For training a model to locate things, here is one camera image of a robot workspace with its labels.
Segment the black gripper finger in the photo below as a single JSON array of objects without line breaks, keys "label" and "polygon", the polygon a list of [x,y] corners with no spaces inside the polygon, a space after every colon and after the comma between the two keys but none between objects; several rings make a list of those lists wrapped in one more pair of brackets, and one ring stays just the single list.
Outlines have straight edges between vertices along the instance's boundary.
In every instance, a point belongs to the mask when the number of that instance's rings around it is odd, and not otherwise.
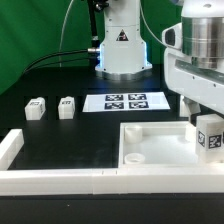
[{"label": "black gripper finger", "polygon": [[186,106],[188,120],[192,125],[196,125],[196,118],[201,114],[200,104],[185,97],[184,104]]}]

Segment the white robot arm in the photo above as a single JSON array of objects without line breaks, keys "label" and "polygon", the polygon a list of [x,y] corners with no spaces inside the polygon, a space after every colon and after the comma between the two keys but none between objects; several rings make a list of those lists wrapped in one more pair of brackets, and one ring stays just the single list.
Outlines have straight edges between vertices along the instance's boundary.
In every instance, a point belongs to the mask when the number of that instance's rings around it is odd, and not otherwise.
[{"label": "white robot arm", "polygon": [[[224,0],[170,1],[182,11],[181,22],[162,32],[166,85],[192,112],[203,105],[224,115]],[[142,77],[152,64],[140,35],[140,0],[94,0],[94,9],[105,21],[97,75],[116,81]]]}]

